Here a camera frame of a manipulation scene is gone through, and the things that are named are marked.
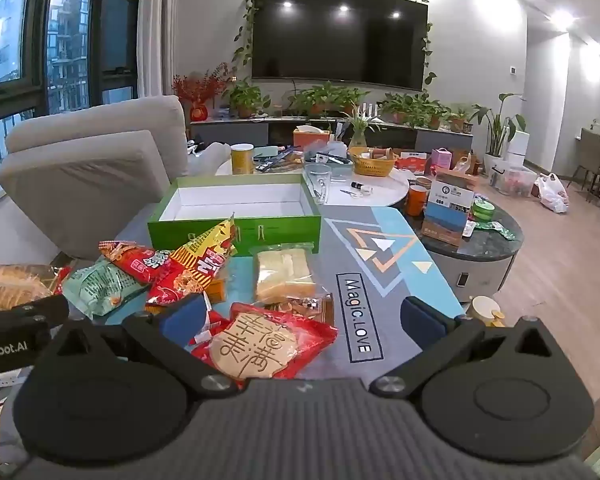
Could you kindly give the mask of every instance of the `red flower arrangement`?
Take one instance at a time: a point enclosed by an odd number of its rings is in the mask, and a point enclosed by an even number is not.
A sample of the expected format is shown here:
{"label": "red flower arrangement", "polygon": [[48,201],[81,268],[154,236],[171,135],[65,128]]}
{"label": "red flower arrangement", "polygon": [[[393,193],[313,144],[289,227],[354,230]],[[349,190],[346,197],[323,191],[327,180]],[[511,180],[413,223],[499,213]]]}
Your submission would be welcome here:
{"label": "red flower arrangement", "polygon": [[231,82],[231,72],[227,63],[220,63],[213,72],[206,71],[202,79],[197,77],[174,76],[173,91],[180,98],[193,105],[204,105],[209,99],[221,94]]}

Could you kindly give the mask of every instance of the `small bottle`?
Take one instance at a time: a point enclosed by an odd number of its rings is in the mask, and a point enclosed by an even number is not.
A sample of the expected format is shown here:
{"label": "small bottle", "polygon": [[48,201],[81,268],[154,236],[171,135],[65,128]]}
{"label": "small bottle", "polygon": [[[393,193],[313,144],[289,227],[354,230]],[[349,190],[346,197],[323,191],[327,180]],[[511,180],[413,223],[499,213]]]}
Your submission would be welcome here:
{"label": "small bottle", "polygon": [[352,182],[351,187],[353,189],[359,190],[362,194],[370,195],[374,190],[371,186],[366,186],[365,184],[360,184],[359,182]]}

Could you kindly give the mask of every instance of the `sofa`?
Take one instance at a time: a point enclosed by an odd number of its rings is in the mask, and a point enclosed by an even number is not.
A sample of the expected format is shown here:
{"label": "sofa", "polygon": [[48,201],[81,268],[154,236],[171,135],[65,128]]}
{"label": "sofa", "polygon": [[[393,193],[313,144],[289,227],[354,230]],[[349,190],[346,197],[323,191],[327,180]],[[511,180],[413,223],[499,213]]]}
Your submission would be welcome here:
{"label": "sofa", "polygon": [[[184,114],[175,96],[33,118],[14,127],[6,146],[0,185],[73,258],[96,259],[99,241],[115,237],[188,173]],[[223,146],[216,158],[218,152],[212,168],[198,166],[214,174],[230,150]]]}

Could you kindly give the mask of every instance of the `open green box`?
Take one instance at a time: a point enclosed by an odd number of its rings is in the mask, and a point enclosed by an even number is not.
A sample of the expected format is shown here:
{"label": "open green box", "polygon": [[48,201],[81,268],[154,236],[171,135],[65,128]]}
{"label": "open green box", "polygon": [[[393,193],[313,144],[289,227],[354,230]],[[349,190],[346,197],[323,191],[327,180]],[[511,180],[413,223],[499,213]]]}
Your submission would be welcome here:
{"label": "open green box", "polygon": [[237,256],[252,247],[320,243],[320,212],[302,174],[176,179],[149,218],[154,249],[173,250],[235,216]]}

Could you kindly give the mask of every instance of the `wooden floor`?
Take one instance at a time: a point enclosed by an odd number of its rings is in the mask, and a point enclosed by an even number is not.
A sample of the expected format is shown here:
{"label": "wooden floor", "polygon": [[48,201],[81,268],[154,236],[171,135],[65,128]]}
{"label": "wooden floor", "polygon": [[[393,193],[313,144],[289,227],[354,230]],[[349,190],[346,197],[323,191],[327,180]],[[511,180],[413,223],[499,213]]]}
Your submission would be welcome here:
{"label": "wooden floor", "polygon": [[506,324],[538,316],[569,357],[591,397],[600,397],[600,207],[580,186],[558,215],[535,198],[511,198],[487,185],[479,192],[512,215],[525,241],[494,298]]}

